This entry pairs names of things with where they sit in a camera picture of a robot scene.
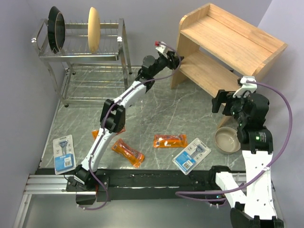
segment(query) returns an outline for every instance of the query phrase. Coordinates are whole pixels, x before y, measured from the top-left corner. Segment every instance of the plastic packaging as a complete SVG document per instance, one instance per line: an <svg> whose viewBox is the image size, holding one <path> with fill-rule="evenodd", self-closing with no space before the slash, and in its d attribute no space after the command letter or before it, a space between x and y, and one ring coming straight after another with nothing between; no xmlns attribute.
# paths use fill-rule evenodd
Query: plastic packaging
<svg viewBox="0 0 304 228"><path fill-rule="evenodd" d="M121 154L136 168L139 168L144 160L144 155L128 146L122 139L119 139L112 146L112 150Z"/></svg>
<svg viewBox="0 0 304 228"><path fill-rule="evenodd" d="M125 127L123 127L123 129L119 133L117 133L117 135L119 135L120 133L123 133L123 132L125 132ZM94 139L97 138L98 133L99 133L99 130L92 131L92 135L93 135Z"/></svg>
<svg viewBox="0 0 304 228"><path fill-rule="evenodd" d="M75 153L72 135L53 140L55 174L75 169Z"/></svg>
<svg viewBox="0 0 304 228"><path fill-rule="evenodd" d="M210 152L211 149L196 138L172 161L185 175L188 175Z"/></svg>
<svg viewBox="0 0 304 228"><path fill-rule="evenodd" d="M154 135L153 145L155 148L176 148L186 147L188 145L187 137L185 134L176 135Z"/></svg>

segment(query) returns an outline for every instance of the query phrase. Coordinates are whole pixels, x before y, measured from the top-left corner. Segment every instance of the black plate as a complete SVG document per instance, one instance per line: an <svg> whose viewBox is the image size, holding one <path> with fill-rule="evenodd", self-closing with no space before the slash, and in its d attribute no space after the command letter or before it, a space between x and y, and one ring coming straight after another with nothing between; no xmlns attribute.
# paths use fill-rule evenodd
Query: black plate
<svg viewBox="0 0 304 228"><path fill-rule="evenodd" d="M65 42L66 27L62 13L53 6L48 14L47 37L51 50L56 54Z"/></svg>

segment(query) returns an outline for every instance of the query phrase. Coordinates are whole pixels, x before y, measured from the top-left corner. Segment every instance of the blue and white package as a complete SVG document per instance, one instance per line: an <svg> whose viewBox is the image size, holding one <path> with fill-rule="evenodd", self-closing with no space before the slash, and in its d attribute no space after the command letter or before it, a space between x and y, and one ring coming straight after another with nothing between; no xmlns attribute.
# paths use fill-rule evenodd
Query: blue and white package
<svg viewBox="0 0 304 228"><path fill-rule="evenodd" d="M72 135L53 140L55 174L62 174L75 169L76 160Z"/></svg>
<svg viewBox="0 0 304 228"><path fill-rule="evenodd" d="M196 138L172 161L185 175L188 175L210 152L211 149Z"/></svg>

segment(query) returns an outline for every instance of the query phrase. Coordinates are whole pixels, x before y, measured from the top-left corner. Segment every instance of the white wall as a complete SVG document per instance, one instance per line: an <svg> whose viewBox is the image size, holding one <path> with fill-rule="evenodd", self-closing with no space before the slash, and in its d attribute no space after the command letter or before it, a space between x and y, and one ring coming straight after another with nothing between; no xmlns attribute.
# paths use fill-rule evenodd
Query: white wall
<svg viewBox="0 0 304 228"><path fill-rule="evenodd" d="M38 20L29 5L25 0L5 1L0 21L0 223L8 228L28 174L38 167L57 98L31 46Z"/></svg>
<svg viewBox="0 0 304 228"><path fill-rule="evenodd" d="M37 18L47 18L52 6L66 21L87 21L90 7L98 9L101 20L124 18L131 64L141 65L146 55L157 55L154 42L175 46L180 19L210 0L28 0ZM212 3L258 25L271 0L213 0Z"/></svg>
<svg viewBox="0 0 304 228"><path fill-rule="evenodd" d="M277 87L287 97L293 110L293 132L285 153L273 165L272 177L284 219L289 228L303 227L304 214L304 1L273 0L259 27L289 46L264 82ZM275 154L281 148L287 128L288 113L283 100L261 89L270 100L267 127L274 137Z"/></svg>

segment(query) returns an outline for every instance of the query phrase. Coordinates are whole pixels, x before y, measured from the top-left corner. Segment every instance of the blue label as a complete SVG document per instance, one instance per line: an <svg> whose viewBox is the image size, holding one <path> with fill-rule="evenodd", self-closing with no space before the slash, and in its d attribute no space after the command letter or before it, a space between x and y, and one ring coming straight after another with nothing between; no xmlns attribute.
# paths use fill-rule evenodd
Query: blue label
<svg viewBox="0 0 304 228"><path fill-rule="evenodd" d="M175 161L185 172L187 172L196 163L195 160L185 151L183 151Z"/></svg>
<svg viewBox="0 0 304 228"><path fill-rule="evenodd" d="M55 170L57 172L68 170L74 166L73 154L68 153L55 158Z"/></svg>

